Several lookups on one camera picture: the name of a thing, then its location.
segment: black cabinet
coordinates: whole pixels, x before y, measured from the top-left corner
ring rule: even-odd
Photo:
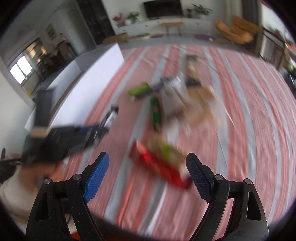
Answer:
[[[101,0],[77,0],[77,3],[97,45],[115,35]]]

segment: person's hand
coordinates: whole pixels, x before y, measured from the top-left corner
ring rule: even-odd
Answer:
[[[20,185],[31,193],[38,193],[39,187],[37,186],[38,177],[50,177],[54,181],[58,181],[60,176],[55,175],[55,171],[60,169],[60,164],[47,164],[47,163],[36,163],[29,166],[21,166],[18,179]]]

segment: wall picture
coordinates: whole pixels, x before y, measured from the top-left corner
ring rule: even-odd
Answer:
[[[52,24],[48,25],[48,27],[46,28],[46,32],[47,32],[50,40],[54,40],[57,36]]]

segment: dark blue rubber pad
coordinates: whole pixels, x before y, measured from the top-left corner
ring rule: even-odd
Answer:
[[[85,185],[85,192],[83,199],[85,202],[89,202],[96,196],[98,189],[103,181],[106,171],[109,167],[109,155],[106,153],[97,164],[96,168],[91,173],[89,179]]]
[[[200,197],[206,200],[207,203],[210,203],[213,198],[213,178],[209,175],[194,153],[189,153],[187,155],[186,166],[200,194]]]

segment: blue gripper pad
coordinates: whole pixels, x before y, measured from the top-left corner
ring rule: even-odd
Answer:
[[[98,189],[103,181],[108,167],[109,155],[106,152],[102,152],[96,159],[94,164],[86,167],[85,171],[87,173],[85,174],[84,178],[88,177],[88,179],[85,182],[85,191],[83,195],[83,199],[85,202],[89,202],[92,198],[96,196],[96,193],[98,192]]]
[[[213,199],[213,178],[194,153],[189,153],[187,155],[186,166],[200,197],[206,200],[207,203],[210,203]]]

